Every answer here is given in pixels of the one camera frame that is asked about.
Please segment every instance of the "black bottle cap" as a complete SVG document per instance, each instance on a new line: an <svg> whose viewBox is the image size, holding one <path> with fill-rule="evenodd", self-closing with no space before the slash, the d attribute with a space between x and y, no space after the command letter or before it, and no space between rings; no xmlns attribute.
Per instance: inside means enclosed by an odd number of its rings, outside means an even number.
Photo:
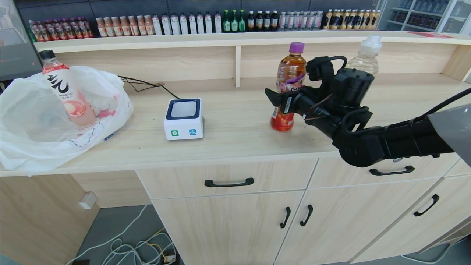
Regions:
<svg viewBox="0 0 471 265"><path fill-rule="evenodd" d="M43 60L46 60L46 59L55 58L56 55L54 54L52 50L42 50L39 52L39 57L41 57L41 59Z"/></svg>

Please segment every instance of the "robotic arm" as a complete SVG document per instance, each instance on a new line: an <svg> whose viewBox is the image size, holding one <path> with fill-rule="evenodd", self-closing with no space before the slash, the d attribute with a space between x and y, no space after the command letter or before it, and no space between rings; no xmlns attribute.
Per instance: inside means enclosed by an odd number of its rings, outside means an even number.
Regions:
<svg viewBox="0 0 471 265"><path fill-rule="evenodd" d="M332 60L344 64L334 74ZM356 69L345 69L343 56L316 57L306 65L311 81L322 80L319 88L303 86L282 94L265 89L265 94L282 113L298 113L308 125L319 129L333 140L340 156L352 166L367 167L384 159L429 156L454 150L439 136L428 115L471 93L467 89L442 102L427 113L384 127L366 128L372 112L360 107L374 76ZM408 173L413 168L393 174Z"/></svg>

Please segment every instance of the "purple bottle cap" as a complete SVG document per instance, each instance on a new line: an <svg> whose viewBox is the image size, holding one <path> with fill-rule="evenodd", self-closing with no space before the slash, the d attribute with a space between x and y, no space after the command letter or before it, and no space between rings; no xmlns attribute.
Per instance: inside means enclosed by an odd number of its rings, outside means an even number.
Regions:
<svg viewBox="0 0 471 265"><path fill-rule="evenodd" d="M304 43L302 42L291 42L290 44L290 52L291 53L303 53L304 51Z"/></svg>

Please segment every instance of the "black handle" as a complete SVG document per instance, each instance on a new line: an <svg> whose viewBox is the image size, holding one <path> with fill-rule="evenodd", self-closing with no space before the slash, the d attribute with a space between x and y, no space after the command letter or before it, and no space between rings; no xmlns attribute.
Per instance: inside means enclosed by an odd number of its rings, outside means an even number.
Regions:
<svg viewBox="0 0 471 265"><path fill-rule="evenodd" d="M255 181L253 178L246 178L244 183L237 183L237 184L214 184L212 180L205 180L204 185L208 188L222 188L222 187L241 187L241 186L249 186L254 184Z"/></svg>
<svg viewBox="0 0 471 265"><path fill-rule="evenodd" d="M312 205L310 204L308 205L308 210L309 212L308 212L308 217L306 217L306 220L304 222L303 221L299 222L301 226L305 226L308 223L309 217L311 217L312 210L313 210Z"/></svg>
<svg viewBox="0 0 471 265"><path fill-rule="evenodd" d="M415 170L415 168L413 166L406 166L405 169L406 170L404 170L404 171L381 172L381 171L377 170L376 168L372 168L372 169L370 169L370 173L371 173L371 175L375 175L375 176L385 176L385 175L406 174L406 173L411 173L412 171Z"/></svg>
<svg viewBox="0 0 471 265"><path fill-rule="evenodd" d="M425 214L428 210L430 210L430 208L432 208L438 202L438 200L440 199L440 196L438 196L438 194L435 194L432 196L432 199L433 199L432 205L430 205L423 213L415 212L414 216L421 216Z"/></svg>
<svg viewBox="0 0 471 265"><path fill-rule="evenodd" d="M290 218L291 214L291 209L289 207L286 207L286 218L284 219L283 223L280 223L281 229L283 229L286 226L286 223L288 222L288 218Z"/></svg>

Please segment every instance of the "counter top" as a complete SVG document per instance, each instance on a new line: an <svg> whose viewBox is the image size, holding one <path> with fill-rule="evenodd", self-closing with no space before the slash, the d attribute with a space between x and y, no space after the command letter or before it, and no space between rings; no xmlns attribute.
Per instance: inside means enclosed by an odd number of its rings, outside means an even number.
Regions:
<svg viewBox="0 0 471 265"><path fill-rule="evenodd" d="M369 35L381 36L384 42L471 44L471 37L458 34L439 35L446 37L424 37L399 31L309 31L309 32L262 32L221 33L198 35L130 36L107 37L66 41L37 42L38 51L52 49L55 53L94 50L136 50L186 47L223 47L304 43L351 43L361 42Z"/></svg>
<svg viewBox="0 0 471 265"><path fill-rule="evenodd" d="M157 88L141 92L127 88L135 106L127 124L108 141L44 174L337 156L332 141L305 125L300 116L289 132L270 127L273 107L263 89L273 89L275 81L242 79L240 89L231 79L167 82L166 87L181 98L203 100L204 138L183 141L165 139L163 117L171 95ZM419 116L469 86L441 74L378 74L363 101L374 113L368 126ZM465 97L454 105L469 102L471 97ZM0 171L1 176L26 174Z"/></svg>

